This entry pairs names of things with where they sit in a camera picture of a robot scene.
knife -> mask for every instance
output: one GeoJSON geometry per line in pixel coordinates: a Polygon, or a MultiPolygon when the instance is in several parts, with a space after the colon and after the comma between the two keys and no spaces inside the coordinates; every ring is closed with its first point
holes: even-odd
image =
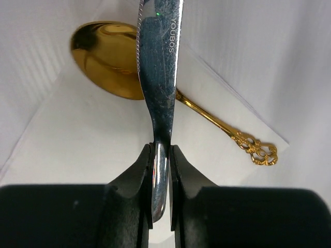
{"type": "Polygon", "coordinates": [[[154,133],[152,219],[166,206],[183,0],[141,0],[137,25],[137,68],[154,133]]]}

spoon bowl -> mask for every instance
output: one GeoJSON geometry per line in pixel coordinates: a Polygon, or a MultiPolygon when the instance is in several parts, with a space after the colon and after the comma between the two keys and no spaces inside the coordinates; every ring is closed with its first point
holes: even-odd
{"type": "Polygon", "coordinates": [[[72,56],[83,73],[102,89],[119,97],[143,100],[136,62],[135,26],[121,22],[91,22],[71,38],[72,56]]]}

spoon handle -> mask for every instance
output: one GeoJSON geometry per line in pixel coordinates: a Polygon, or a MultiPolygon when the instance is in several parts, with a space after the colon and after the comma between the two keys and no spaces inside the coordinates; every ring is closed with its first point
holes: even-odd
{"type": "Polygon", "coordinates": [[[274,165],[278,161],[277,148],[271,143],[262,143],[259,139],[254,136],[243,133],[240,130],[230,126],[219,118],[213,116],[206,110],[202,109],[190,99],[188,99],[178,89],[176,91],[176,99],[186,106],[190,107],[207,120],[212,122],[218,128],[223,130],[237,145],[243,149],[246,153],[250,154],[252,162],[257,165],[274,165]]]}

white backdrop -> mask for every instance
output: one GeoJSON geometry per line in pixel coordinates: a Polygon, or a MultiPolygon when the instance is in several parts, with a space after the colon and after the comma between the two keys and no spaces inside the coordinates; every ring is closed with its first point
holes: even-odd
{"type": "MultiPolygon", "coordinates": [[[[122,2],[135,9],[139,1],[122,2]]],[[[100,4],[125,6],[1,2],[0,165],[52,91],[71,33],[100,4]]],[[[184,11],[183,43],[290,144],[277,166],[254,170],[241,185],[313,189],[331,205],[331,2],[186,0],[184,11]]]]}

black holder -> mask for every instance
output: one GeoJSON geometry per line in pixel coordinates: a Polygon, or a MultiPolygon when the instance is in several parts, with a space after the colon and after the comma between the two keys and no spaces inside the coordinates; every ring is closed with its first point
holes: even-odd
{"type": "MultiPolygon", "coordinates": [[[[107,185],[2,187],[1,247],[148,247],[153,153],[145,145],[107,185]]],[[[219,187],[178,146],[170,197],[176,247],[331,247],[331,216],[315,193],[219,187]]]]}

